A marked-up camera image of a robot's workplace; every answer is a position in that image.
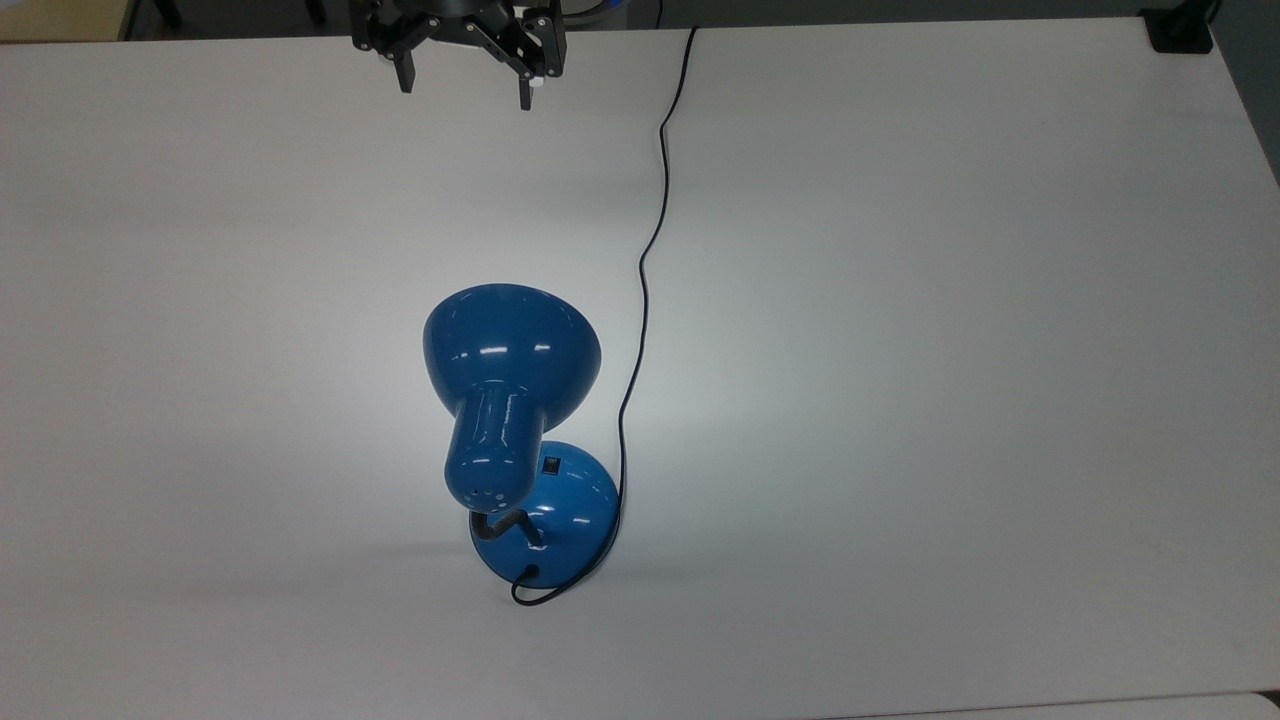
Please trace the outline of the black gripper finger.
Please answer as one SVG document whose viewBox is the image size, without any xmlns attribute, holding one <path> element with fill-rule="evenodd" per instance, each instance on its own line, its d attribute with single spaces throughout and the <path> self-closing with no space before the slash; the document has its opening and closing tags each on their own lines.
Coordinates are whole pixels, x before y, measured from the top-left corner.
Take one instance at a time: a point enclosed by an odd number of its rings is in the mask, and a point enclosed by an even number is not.
<svg viewBox="0 0 1280 720">
<path fill-rule="evenodd" d="M 392 63 L 402 94 L 411 94 L 416 78 L 412 51 L 439 29 L 438 18 L 398 18 L 390 23 L 378 18 L 365 20 L 362 49 L 375 51 Z"/>
<path fill-rule="evenodd" d="M 532 109 L 535 79 L 557 78 L 564 73 L 567 40 L 559 24 L 508 24 L 498 33 L 479 26 L 477 40 L 483 49 L 516 73 L 522 111 Z"/>
</svg>

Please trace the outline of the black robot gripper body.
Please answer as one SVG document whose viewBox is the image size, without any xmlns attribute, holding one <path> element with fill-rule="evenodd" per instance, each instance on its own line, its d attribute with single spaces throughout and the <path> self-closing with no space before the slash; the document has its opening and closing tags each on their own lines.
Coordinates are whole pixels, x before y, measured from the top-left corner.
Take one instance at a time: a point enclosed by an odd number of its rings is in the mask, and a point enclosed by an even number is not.
<svg viewBox="0 0 1280 720">
<path fill-rule="evenodd" d="M 351 1 L 349 36 L 356 49 L 381 56 L 402 56 L 428 41 L 511 56 L 567 54 L 558 1 Z"/>
</svg>

